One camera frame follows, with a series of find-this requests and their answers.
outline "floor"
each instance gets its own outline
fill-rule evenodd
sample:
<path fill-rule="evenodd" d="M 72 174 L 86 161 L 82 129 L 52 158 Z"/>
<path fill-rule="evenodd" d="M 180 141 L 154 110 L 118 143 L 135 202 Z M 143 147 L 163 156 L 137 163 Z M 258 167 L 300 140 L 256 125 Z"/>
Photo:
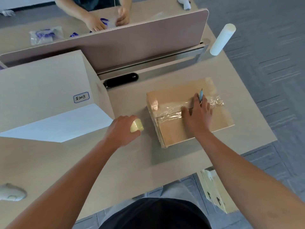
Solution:
<path fill-rule="evenodd" d="M 226 23 L 235 24 L 237 31 L 224 50 L 278 139 L 244 157 L 305 201 L 305 0 L 194 1 L 209 9 L 208 24 L 215 35 Z M 0 16 L 0 27 L 63 14 L 56 6 L 21 11 L 15 19 Z M 182 181 L 213 229 L 251 228 L 240 212 L 225 214 L 206 200 L 196 174 Z M 78 220 L 73 228 L 96 229 L 107 211 Z"/>

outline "clear plastic bag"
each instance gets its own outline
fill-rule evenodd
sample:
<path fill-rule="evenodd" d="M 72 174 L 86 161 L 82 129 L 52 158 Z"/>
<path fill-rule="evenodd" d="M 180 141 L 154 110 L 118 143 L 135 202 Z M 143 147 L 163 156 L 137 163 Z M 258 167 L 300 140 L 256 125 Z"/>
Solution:
<path fill-rule="evenodd" d="M 44 30 L 33 30 L 29 33 L 31 35 L 32 46 L 63 39 L 63 29 L 61 26 L 55 26 Z"/>

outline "black shirt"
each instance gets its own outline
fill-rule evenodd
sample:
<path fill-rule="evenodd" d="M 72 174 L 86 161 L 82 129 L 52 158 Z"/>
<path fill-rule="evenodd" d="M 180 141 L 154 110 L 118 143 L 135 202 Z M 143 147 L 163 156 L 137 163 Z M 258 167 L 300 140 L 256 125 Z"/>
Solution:
<path fill-rule="evenodd" d="M 211 229 L 193 203 L 173 198 L 142 198 L 107 219 L 99 229 Z"/>
<path fill-rule="evenodd" d="M 104 9 L 120 5 L 119 0 L 73 0 L 78 6 L 86 11 Z"/>

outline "handwritten label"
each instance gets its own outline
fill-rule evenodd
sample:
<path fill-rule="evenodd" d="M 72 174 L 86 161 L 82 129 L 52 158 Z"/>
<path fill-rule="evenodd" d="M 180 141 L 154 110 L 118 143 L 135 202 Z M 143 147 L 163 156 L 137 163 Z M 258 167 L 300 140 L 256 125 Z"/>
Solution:
<path fill-rule="evenodd" d="M 74 103 L 79 103 L 88 99 L 90 99 L 89 92 L 84 92 L 73 96 Z"/>

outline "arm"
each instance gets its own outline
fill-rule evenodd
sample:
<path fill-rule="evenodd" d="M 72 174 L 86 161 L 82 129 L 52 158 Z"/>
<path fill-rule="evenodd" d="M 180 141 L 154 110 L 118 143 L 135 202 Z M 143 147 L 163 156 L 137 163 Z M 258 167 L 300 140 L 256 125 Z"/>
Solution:
<path fill-rule="evenodd" d="M 99 173 L 110 156 L 136 139 L 130 132 L 136 116 L 120 116 L 109 126 L 104 138 L 55 184 L 29 205 L 7 229 L 71 229 Z"/>
<path fill-rule="evenodd" d="M 130 10 L 132 0 L 120 0 L 119 17 L 116 20 L 116 26 L 127 25 L 130 22 Z"/>
<path fill-rule="evenodd" d="M 92 32 L 107 28 L 98 17 L 78 6 L 73 0 L 55 0 L 55 3 L 68 15 L 86 23 L 88 29 Z"/>
<path fill-rule="evenodd" d="M 235 153 L 210 131 L 212 109 L 194 96 L 192 115 L 182 109 L 186 128 L 210 158 L 238 209 L 254 228 L 304 228 L 305 204 L 281 182 Z"/>

